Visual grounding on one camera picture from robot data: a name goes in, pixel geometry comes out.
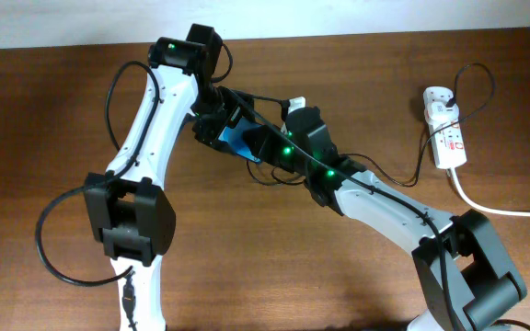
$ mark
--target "cable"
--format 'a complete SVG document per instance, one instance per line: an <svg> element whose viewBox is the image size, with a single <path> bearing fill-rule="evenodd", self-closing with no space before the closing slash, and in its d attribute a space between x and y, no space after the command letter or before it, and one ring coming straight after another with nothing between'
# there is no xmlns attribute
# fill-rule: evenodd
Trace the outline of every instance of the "cable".
<svg viewBox="0 0 530 331"><path fill-rule="evenodd" d="M104 107L104 120L106 121L106 129L108 130L109 138L111 139L111 143L114 145L114 147L116 147L116 151L120 150L120 145L118 144L118 141L116 141L116 137L114 136L114 132L111 129L111 124L109 123L109 103L110 103L111 98L112 98L112 96L114 94L114 89L116 88L116 85L118 84L118 80L120 79L121 74L129 66L131 66L131 65L139 65L140 66L140 64L143 65L143 66L146 66L145 64L140 63L138 61L130 61L130 62L125 63L122 67L120 67L120 69L118 70L118 72L114 76L114 79L111 81L111 84L109 85L108 96L106 97L106 105Z"/></svg>
<svg viewBox="0 0 530 331"><path fill-rule="evenodd" d="M427 138L427 140L424 142L424 144L422 145L421 147L421 151L419 152L419 158L418 158L418 161L417 161L417 164L416 164L416 168L414 170L414 175L412 175L412 177L409 179L409 180L405 180L403 182L400 182L396 179L394 179L393 177L391 177L386 171L384 171L384 169L382 169L378 163L376 163L371 157L367 156L367 155L364 155L364 154L353 154L354 156L360 156L360 157L363 157L367 160L369 160L374 166L375 168L377 168L377 170L379 170L380 173L382 173L382 175L384 175L389 181L391 181L392 183L396 184L396 185L399 185L403 188L412 188L414 186L416 186L419 182L419 175L421 173L421 165L422 165L422 157L424 156L424 150L427 148L427 145L429 144L429 142L431 141L432 137L439 133L440 131L443 131L447 128L450 128L456 124L459 124L459 123L462 123L464 121L466 121L467 119L469 119L470 117L476 115L478 112L480 112L481 110L483 110L490 102L491 100L494 98L494 93L496 92L496 79L494 79L494 75L490 72L490 69L488 69L488 67L482 63L470 63L470 64L467 64L465 65L463 68L459 69L459 71L457 72L457 74L455 75L455 87L454 87L454 93L453 93L453 97L451 99L449 99L449 101L447 102L447 107L452 107L456 102L457 102L457 85L458 85L458 81L459 81L459 77L461 76L461 74L467 70L468 68L472 67L472 66L478 66L480 68L482 68L486 74L488 74L488 77L490 79L490 84L491 84L491 91L490 91L490 95L488 96L488 99L481 105L479 106L478 108L476 108L476 110L472 111L471 113L467 114L465 117L462 117L461 119L449 124L449 125L446 125L444 127L442 127L441 129L438 129L436 130L435 132L433 132L429 138Z"/></svg>
<svg viewBox="0 0 530 331"><path fill-rule="evenodd" d="M138 61L129 61L129 62L125 63L120 68L120 70L118 70L118 72L116 73L116 76L114 77L112 85L109 87L109 92L108 92L108 97L109 98L106 99L106 102L107 102L106 109L108 109L109 100L111 99L111 93L113 92L113 89L114 89L116 83L118 82L118 79L120 78L120 76L124 72L124 70L126 68L132 66L132 65L137 65L137 66L142 67L150 75L151 79L153 80L153 85L155 86L155 99L153 100L153 106L152 106L151 111L150 111L150 113L148 115L148 119L146 119L146 123L144 124L143 131L142 131L142 133L140 135L138 143L136 144L136 147L134 148L134 152L132 153L132 156L126 162L126 166L121 171L119 171L117 174L115 174L114 176L107 177L106 180L104 180L103 182L100 182L100 183L97 183L97 184L93 184L93 185L89 185L89 186L82 186L82 187L79 187L79 188L74 188L74 189L71 189L71 190L61 194L60 196L58 196L57 198L52 200L48 204L48 206L46 206L46 208L44 208L44 210L40 214L40 217L39 217L38 221L36 222L36 232L35 232L35 235L34 235L35 241L36 241L36 249L38 251L38 255L40 257L40 260L44 264L44 267L54 277L56 277L57 279L62 280L64 282L67 282L67 283L72 284L72 285L84 286L84 287L94 287L94 286L100 286L100 285L108 284L108 283L111 283L113 281L116 281L116 280L119 280L121 278L124 278L125 276L130 274L130 272L133 269L133 267L129 267L124 272L122 272L120 275L117 275L117 276L114 276L114 277L111 277L111 278L108 278L108 279L105 279L105 280L93 280L93 281L91 281L91 280L77 280L77 279L65 276L63 273L61 273L59 270L57 270L52 265L51 261L46 257L46 254L44 253L44 247L42 245L42 226L44 225L44 221L46 221L46 218L51 213L52 209L54 209L54 207L59 205L64 200L66 200L66 199L68 199L70 197L73 197L74 195L77 195L79 193L83 193L83 192L85 192L87 190L90 190L92 188L103 188L103 187L106 187L107 185L109 185L109 184L113 183L114 181L118 180L126 172L128 172L128 170L136 162L136 157L138 156L138 154L140 153L141 148L143 147L144 137L146 136L146 134L148 132L148 128L151 125L151 121L153 120L153 117L155 115L156 108L158 107L158 102L159 102L159 86L158 86L158 82L156 80L155 74L153 73L151 68L149 68L146 64L138 62Z"/></svg>
<svg viewBox="0 0 530 331"><path fill-rule="evenodd" d="M225 43L222 43L222 47L225 48L225 51L226 51L226 54L228 54L228 70L226 70L225 74L219 76L219 77L213 77L212 79L210 79L210 82L211 83L220 83L222 82L223 80L225 80L225 78L228 77L228 74L230 74L230 71L232 70L232 53L230 52L230 50L228 50L228 46L226 46Z"/></svg>
<svg viewBox="0 0 530 331"><path fill-rule="evenodd" d="M247 160L247 171L248 171L248 174L251 176L251 178L253 178L253 180L255 180L257 183L259 183L259 184L261 184L263 186L278 186L278 185L282 184L279 181L276 181L275 183L264 182L264 181L261 181L260 179L258 179L257 177L255 177L255 175L253 175L253 171L250 169L250 165L248 165L248 160Z"/></svg>
<svg viewBox="0 0 530 331"><path fill-rule="evenodd" d="M279 169L278 166L274 167L272 170L271 170L271 178L275 179L275 181L277 181L278 183L280 184L284 184L284 185L289 185L289 186L298 186L298 185L302 185L304 184L304 180L300 181L300 182L296 182L295 180L299 179L302 175L298 175L298 176L295 176L294 178L290 178L290 179L287 179L287 180L283 180L283 179L280 179L278 178L277 176L275 176L275 170L276 169Z"/></svg>
<svg viewBox="0 0 530 331"><path fill-rule="evenodd" d="M271 182L264 182L260 179L258 179L254 174L253 174L253 171L250 169L250 165L249 165L249 161L247 160L247 171L248 171L248 174L251 176L251 178L253 178L253 180L255 180L257 183L263 185L263 186L278 186L278 185L289 185L289 186L297 186L297 185L301 185L303 182L294 182L296 179L300 178L301 176L296 176L294 178L291 178L289 180L283 180L283 179L280 179L278 178L277 176L275 176L275 169L278 169L279 167L276 166L274 167L272 170L271 170L271 178L273 178L273 180L275 180L274 183L271 183Z"/></svg>
<svg viewBox="0 0 530 331"><path fill-rule="evenodd" d="M250 93L247 93L247 92L238 91L238 90L235 90L235 89L229 89L228 87L226 87L226 89L229 90L229 91L235 92L235 94L237 94L238 96L252 97L252 98L257 99L257 100L275 102L275 103L279 104L282 107L283 107L284 104L289 104L289 102L290 102L290 100L281 100L281 99L277 99L277 98L274 98L274 97L258 96L258 95L250 94Z"/></svg>
<svg viewBox="0 0 530 331"><path fill-rule="evenodd" d="M498 320L498 321L496 321L496 323L494 323L494 325L515 325L515 326L520 326L523 329L530 331L530 325L525 323L525 322L521 322L521 321Z"/></svg>
<svg viewBox="0 0 530 331"><path fill-rule="evenodd" d="M457 189L457 193L459 193L459 196L461 197L461 199L465 201L468 205L472 206L473 208L479 211L490 212L490 213L495 213L495 214L505 215L505 216L530 217L530 211L503 211L503 210L496 210L496 209L478 205L472 199L468 198L464 190L461 188L461 184L459 184L459 178L457 178L457 173L454 168L449 169L449 175L451 179L453 180L455 188Z"/></svg>
<svg viewBox="0 0 530 331"><path fill-rule="evenodd" d="M352 183L354 183L354 184L356 184L356 185L358 185L358 186L360 186L362 188L369 189L372 193L377 193L377 194L380 194L380 195L382 195L382 196L384 196L384 197L386 197L386 198L388 198L390 200L393 200L394 202L396 202L396 203L406 207L410 211L414 212L417 216L419 216L423 221L425 221L429 225L429 227L431 228L432 232L434 233L435 240L437 242L437 250L438 250L438 253L439 253L439 262L440 262L439 264L440 264L440 270L441 270L441 283L443 284L443 291L444 291L444 296L445 296L445 305L446 305L446 308L447 308L447 314L449 316L449 320L451 321L451 324L453 326L454 331L458 330L458 327L456 325L455 313L454 313L454 310L453 310L453 304L451 302L451 293L449 291L449 279L447 278L447 266L445 265L445 248L444 248L444 244L443 244L443 238L441 237L441 234L439 233L439 229L432 222L432 220L428 216L428 214L422 213L422 211L418 210L416 207L412 206L411 204L409 204L408 202L404 201L401 198L398 198L398 197L396 197L394 195L391 195L391 194L389 194L387 192L384 192L382 189L376 188L375 186L367 185L367 184L363 183L362 181L360 181L360 180L358 180L356 178L353 178L353 177L351 177L349 175L346 175L342 171L339 171L339 169L335 169L332 166L326 165L325 163L319 161L314 156L310 155L309 153L304 151L302 148L300 148L300 146L295 144L291 139L287 138L283 133L281 133L275 127L275 125L273 125L271 122L269 122L267 119L265 119L261 114L259 114L242 97L240 97L239 95L237 95L234 91L232 91L230 89L227 89L227 90L228 90L228 92L230 92L231 96L240 105L242 105L244 108L246 108L248 111L250 111L256 118L261 120L264 125L266 125L268 128L270 128L271 131L273 131L276 135L278 135L285 143L290 144L294 148L294 150L296 152L298 152L300 155L304 156L308 163L309 162L315 163L315 164L317 164L317 165L319 165L319 166L321 166L321 167L323 167L323 168L325 168L325 169L327 169L329 171L333 171L336 175L338 175L338 176L340 176L340 177L342 177L344 179L347 179L350 182L352 182ZM306 169L305 180L306 180L306 183L308 183L309 182L309 178L308 178L308 175L307 175L307 167L305 169Z"/></svg>

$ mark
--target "black plastic bracket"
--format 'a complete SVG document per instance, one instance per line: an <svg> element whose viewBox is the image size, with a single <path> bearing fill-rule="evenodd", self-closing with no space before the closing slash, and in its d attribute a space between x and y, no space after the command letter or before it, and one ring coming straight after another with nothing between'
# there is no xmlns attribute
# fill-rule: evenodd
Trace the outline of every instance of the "black plastic bracket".
<svg viewBox="0 0 530 331"><path fill-rule="evenodd" d="M86 185L105 179L90 173ZM85 202L93 236L103 243L106 256L136 259L149 267L156 255L169 249L175 211L151 179L143 178L140 183L118 179L108 187L86 191Z"/></svg>
<svg viewBox="0 0 530 331"><path fill-rule="evenodd" d="M192 24L185 40L163 37L151 45L148 63L152 68L167 65L180 68L184 74L193 74L199 91L191 108L200 114L211 113L222 104L222 96L211 82L222 44L222 38L212 27Z"/></svg>
<svg viewBox="0 0 530 331"><path fill-rule="evenodd" d="M464 330L487 328L526 296L526 285L488 218L470 210L454 218L449 230L461 256L474 261L460 271L446 252L447 279L457 324ZM453 330L441 283L439 254L434 240L412 252L429 310L444 330Z"/></svg>
<svg viewBox="0 0 530 331"><path fill-rule="evenodd" d="M198 117L192 130L195 132L195 139L198 142L218 152L238 155L236 149L231 146L231 142L221 141L219 137L226 129L234 129L242 119L255 123L255 117L247 109L241 107L238 101L230 96L226 88L218 87L217 90L221 93L224 101L221 107ZM254 107L255 100L251 96L241 92L238 95L251 107Z"/></svg>

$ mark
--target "plug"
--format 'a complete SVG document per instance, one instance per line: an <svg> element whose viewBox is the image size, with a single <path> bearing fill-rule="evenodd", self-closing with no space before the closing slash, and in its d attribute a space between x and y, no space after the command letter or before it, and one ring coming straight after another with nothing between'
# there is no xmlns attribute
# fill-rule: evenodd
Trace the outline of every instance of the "plug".
<svg viewBox="0 0 530 331"><path fill-rule="evenodd" d="M126 313L126 318L130 323L132 331L136 331L136 322L134 322L134 308L136 307L136 296L134 296L133 274L126 276L126 283L122 288L121 305Z"/></svg>
<svg viewBox="0 0 530 331"><path fill-rule="evenodd" d="M467 161L466 148L459 123L459 107L454 104L447 107L453 92L446 87L432 86L422 94L424 100L424 118L429 124L432 138L432 152L435 165L439 169L458 167ZM442 131L441 128L454 124Z"/></svg>
<svg viewBox="0 0 530 331"><path fill-rule="evenodd" d="M287 128L285 127L285 119L287 118L287 114L291 113L292 111L294 111L296 109L304 108L305 107L305 97L295 97L293 99L289 99L288 100L288 104L286 104L286 106L287 106L287 111L286 110L282 111L282 120L283 120L284 124L282 125L281 132L283 134L288 134L289 133L287 131Z"/></svg>

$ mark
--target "white power strip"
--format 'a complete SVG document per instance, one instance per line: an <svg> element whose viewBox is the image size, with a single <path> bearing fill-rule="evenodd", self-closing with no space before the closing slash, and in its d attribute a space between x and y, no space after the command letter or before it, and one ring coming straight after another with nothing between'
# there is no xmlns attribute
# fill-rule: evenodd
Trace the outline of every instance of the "white power strip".
<svg viewBox="0 0 530 331"><path fill-rule="evenodd" d="M453 92L446 87L433 86L424 90L424 118L429 123L430 134L459 119L459 107L446 106L452 96ZM434 161L439 169L458 167L467 161L466 147L458 123L437 132L432 137L431 144Z"/></svg>
<svg viewBox="0 0 530 331"><path fill-rule="evenodd" d="M466 147L461 136L461 128L459 123L457 123L459 120L459 107L457 105L449 108L446 106L452 96L453 92L450 89L438 86L429 87L422 94L424 99L424 118L429 124L430 135L444 126L456 123L437 132L432 137L432 152L434 153L435 165L439 169L447 170L461 199L473 208L506 216L530 217L529 211L502 211L481 206L468 198L464 190L461 189L455 169L467 161L467 156Z"/></svg>

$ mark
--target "wood grain surface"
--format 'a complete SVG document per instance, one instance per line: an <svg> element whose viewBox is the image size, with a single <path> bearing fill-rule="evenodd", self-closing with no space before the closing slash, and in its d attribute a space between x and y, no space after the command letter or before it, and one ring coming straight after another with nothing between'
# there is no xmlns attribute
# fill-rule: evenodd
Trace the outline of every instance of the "wood grain surface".
<svg viewBox="0 0 530 331"><path fill-rule="evenodd" d="M452 86L480 61L498 93L463 127L468 163L460 180L491 207L530 211L530 29L374 34L230 41L229 87L322 109L342 152L371 155L388 173L411 176L421 136L422 91ZM39 262L41 209L103 172L115 154L103 122L117 68L144 61L148 44L0 51L0 330L116 330L116 285L64 284ZM224 71L221 59L218 73ZM119 140L144 89L124 75L112 101ZM486 75L460 82L467 114L489 93ZM258 103L279 123L279 110ZM174 330L303 330L406 321L425 310L412 260L382 235L320 208L303 187L262 187L244 162L195 142L184 130L167 171L178 225L162 268L163 312ZM412 198L462 213L468 206L426 157ZM530 219L490 215L529 295L505 315L530 324ZM44 227L59 270L86 280L112 274L94 242L83 198L68 200Z"/></svg>

